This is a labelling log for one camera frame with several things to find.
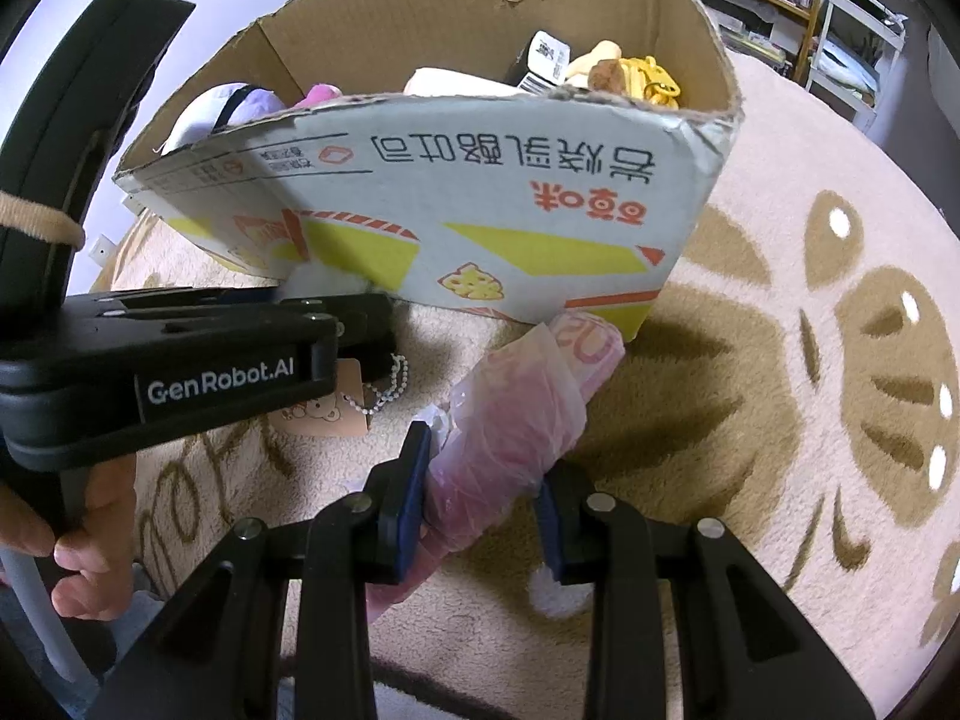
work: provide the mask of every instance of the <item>beige blanket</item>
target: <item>beige blanket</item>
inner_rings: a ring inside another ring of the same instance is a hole
[[[574,456],[651,517],[725,519],[883,716],[960,611],[960,242],[856,129],[733,59],[746,124]],[[112,285],[254,283],[147,217]],[[290,522],[344,494],[395,456],[416,410],[524,328],[403,306],[397,331],[411,386],[366,437],[291,437],[258,418],[142,453],[137,538],[162,589],[237,517]],[[472,716],[579,717],[589,599],[540,566],[521,503],[373,625],[373,656],[491,708]],[[674,655],[669,673],[678,718]]]

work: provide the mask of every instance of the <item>pink tube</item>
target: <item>pink tube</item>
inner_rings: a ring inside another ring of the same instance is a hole
[[[564,312],[488,354],[453,388],[455,427],[427,471],[413,566],[399,586],[367,586],[368,621],[406,599],[450,552],[501,522],[520,495],[536,493],[579,440],[587,401],[623,354],[616,327]]]

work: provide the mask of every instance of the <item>bead chain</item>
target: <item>bead chain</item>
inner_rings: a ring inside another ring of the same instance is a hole
[[[342,392],[344,400],[349,403],[354,409],[357,409],[362,415],[370,416],[374,415],[381,410],[385,405],[390,403],[392,400],[397,400],[405,389],[407,389],[407,373],[409,372],[410,365],[407,362],[402,354],[392,354],[391,357],[394,358],[394,365],[390,369],[390,386],[384,391],[376,389],[372,384],[366,384],[373,391],[373,394],[376,396],[376,402],[373,405],[365,409],[362,405],[357,403],[352,397],[347,395],[345,392]]]

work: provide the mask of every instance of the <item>cardboard box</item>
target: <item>cardboard box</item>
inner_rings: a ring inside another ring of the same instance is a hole
[[[501,80],[536,30],[654,55],[682,109],[553,98],[409,98],[419,67]],[[285,103],[347,98],[157,158],[199,93],[245,81]],[[224,264],[285,278],[320,261],[418,303],[522,322],[563,307],[632,338],[680,256],[742,117],[696,0],[292,0],[157,112],[116,183]]]

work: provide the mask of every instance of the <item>white spot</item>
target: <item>white spot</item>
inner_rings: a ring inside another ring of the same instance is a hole
[[[834,208],[830,211],[830,229],[837,238],[846,238],[850,234],[850,217],[848,217],[842,208]]]
[[[930,490],[939,490],[944,483],[944,473],[947,471],[947,450],[942,446],[933,447],[930,453]]]
[[[910,324],[919,322],[920,306],[917,305],[914,296],[910,293],[904,293],[901,295],[901,303],[904,303],[904,311],[906,312],[906,317],[910,320]]]
[[[527,591],[530,605],[536,611],[553,620],[565,620],[587,608],[593,585],[570,584],[564,587],[554,580],[550,569],[541,564],[530,574]]]
[[[944,419],[949,419],[953,415],[953,396],[946,384],[940,385],[940,414]]]

